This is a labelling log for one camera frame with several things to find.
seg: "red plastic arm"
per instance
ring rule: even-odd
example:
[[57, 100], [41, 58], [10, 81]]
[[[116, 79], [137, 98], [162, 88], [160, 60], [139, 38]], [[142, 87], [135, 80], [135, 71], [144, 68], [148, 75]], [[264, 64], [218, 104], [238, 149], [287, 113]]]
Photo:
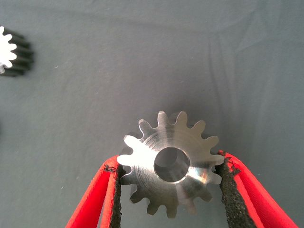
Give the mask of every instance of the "red plastic arm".
[[242, 195], [249, 215], [258, 228], [298, 227], [238, 158], [224, 151], [219, 153], [225, 158], [230, 158], [228, 166], [231, 171], [233, 168], [240, 170], [234, 178], [237, 190]]
[[114, 156], [100, 167], [85, 191], [66, 228], [96, 228], [104, 204], [101, 228], [108, 228], [111, 222], [115, 181], [118, 163]]

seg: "gear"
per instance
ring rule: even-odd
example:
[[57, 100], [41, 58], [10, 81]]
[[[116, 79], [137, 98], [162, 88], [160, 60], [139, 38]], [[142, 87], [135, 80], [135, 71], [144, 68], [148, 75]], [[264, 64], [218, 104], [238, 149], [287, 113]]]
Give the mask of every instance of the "gear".
[[[145, 120], [139, 121], [139, 127], [143, 134], [141, 139], [130, 135], [124, 138], [133, 153], [117, 158], [121, 165], [131, 167], [131, 172], [121, 178], [121, 184], [137, 186], [130, 200], [137, 203], [148, 198], [147, 213], [151, 215], [160, 205], [165, 205], [167, 216], [174, 218], [180, 204], [185, 205], [189, 213], [196, 213], [193, 199], [200, 197], [210, 201], [212, 196], [206, 185], [221, 182], [221, 177], [212, 172], [212, 167], [222, 164], [224, 157], [210, 153], [210, 149], [219, 142], [218, 137], [203, 139], [201, 134], [205, 122], [199, 121], [189, 128], [185, 112], [180, 112], [176, 122], [171, 123], [166, 113], [161, 111], [156, 128]], [[168, 148], [175, 148], [179, 153], [173, 164], [164, 167], [156, 160], [159, 155], [166, 154]]]
[[0, 26], [0, 75], [23, 74], [33, 62], [32, 54], [23, 36]]

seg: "plastic gear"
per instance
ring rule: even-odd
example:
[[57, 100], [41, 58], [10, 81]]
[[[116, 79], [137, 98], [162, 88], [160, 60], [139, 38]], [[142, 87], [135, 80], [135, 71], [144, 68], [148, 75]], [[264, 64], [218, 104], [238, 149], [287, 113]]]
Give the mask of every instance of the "plastic gear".
[[33, 51], [24, 37], [0, 26], [0, 75], [22, 75], [32, 62]]
[[4, 68], [11, 68], [13, 66], [11, 60], [17, 58], [17, 55], [11, 52], [17, 48], [17, 45], [9, 43], [13, 36], [4, 35], [3, 32], [4, 27], [0, 26], [0, 74], [4, 73]]

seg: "metal gear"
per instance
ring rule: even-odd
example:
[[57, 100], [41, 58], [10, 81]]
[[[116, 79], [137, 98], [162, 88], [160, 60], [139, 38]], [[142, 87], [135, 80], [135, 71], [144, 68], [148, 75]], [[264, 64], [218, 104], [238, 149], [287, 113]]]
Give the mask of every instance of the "metal gear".
[[[171, 123], [163, 111], [158, 113], [157, 120], [156, 128], [152, 128], [145, 120], [139, 121], [139, 128], [143, 134], [141, 139], [130, 135], [124, 137], [124, 142], [133, 149], [133, 153], [117, 158], [121, 165], [131, 167], [131, 172], [121, 178], [121, 184], [136, 184], [137, 190], [131, 195], [130, 200], [137, 203], [143, 198], [148, 198], [148, 214], [155, 214], [160, 205], [165, 205], [167, 216], [174, 218], [180, 204], [185, 205], [189, 213], [195, 214], [193, 199], [200, 197], [204, 201], [210, 201], [212, 196], [206, 185], [221, 182], [221, 177], [212, 172], [212, 167], [222, 164], [224, 157], [210, 153], [210, 149], [219, 142], [219, 139], [217, 136], [207, 139], [201, 137], [205, 128], [204, 121], [198, 121], [189, 128], [185, 112], [178, 114], [175, 123]], [[182, 159], [177, 158], [174, 164], [167, 167], [169, 170], [177, 168], [174, 173], [178, 174], [179, 170], [186, 166], [187, 170], [183, 177], [164, 180], [162, 171], [166, 173], [168, 169], [159, 167], [155, 160], [166, 148], [176, 148], [186, 157], [183, 163], [180, 163]]]
[[33, 62], [32, 54], [22, 35], [0, 26], [0, 75], [22, 75]]

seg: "steel gear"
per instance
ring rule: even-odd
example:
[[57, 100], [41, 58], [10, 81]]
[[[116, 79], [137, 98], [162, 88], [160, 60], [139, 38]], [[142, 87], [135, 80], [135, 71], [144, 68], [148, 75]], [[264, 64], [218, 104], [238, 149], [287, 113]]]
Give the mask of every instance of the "steel gear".
[[32, 54], [22, 35], [0, 26], [0, 75], [22, 75], [33, 62]]
[[[219, 142], [219, 139], [217, 136], [207, 139], [201, 137], [205, 128], [204, 121], [199, 121], [189, 128], [185, 112], [178, 114], [175, 123], [171, 123], [163, 111], [158, 113], [157, 119], [156, 128], [152, 128], [145, 120], [139, 121], [139, 128], [143, 134], [141, 139], [125, 136], [124, 142], [133, 149], [133, 153], [117, 158], [121, 165], [131, 167], [131, 172], [121, 178], [121, 184], [136, 184], [137, 190], [131, 195], [130, 200], [137, 203], [143, 198], [148, 198], [148, 214], [155, 214], [160, 205], [165, 205], [167, 216], [174, 218], [180, 204], [185, 205], [189, 213], [196, 213], [193, 199], [200, 197], [204, 201], [210, 201], [212, 196], [206, 185], [221, 182], [221, 177], [212, 172], [212, 167], [222, 164], [224, 157], [210, 153], [210, 149]], [[175, 170], [177, 174], [182, 167], [187, 167], [184, 176], [178, 180], [164, 180], [161, 172], [157, 172], [159, 165], [155, 164], [155, 159], [166, 148], [182, 151], [181, 154], [188, 160], [183, 164], [177, 164], [176, 162], [180, 161], [177, 158], [175, 163], [169, 166], [169, 169], [178, 167], [179, 169]]]

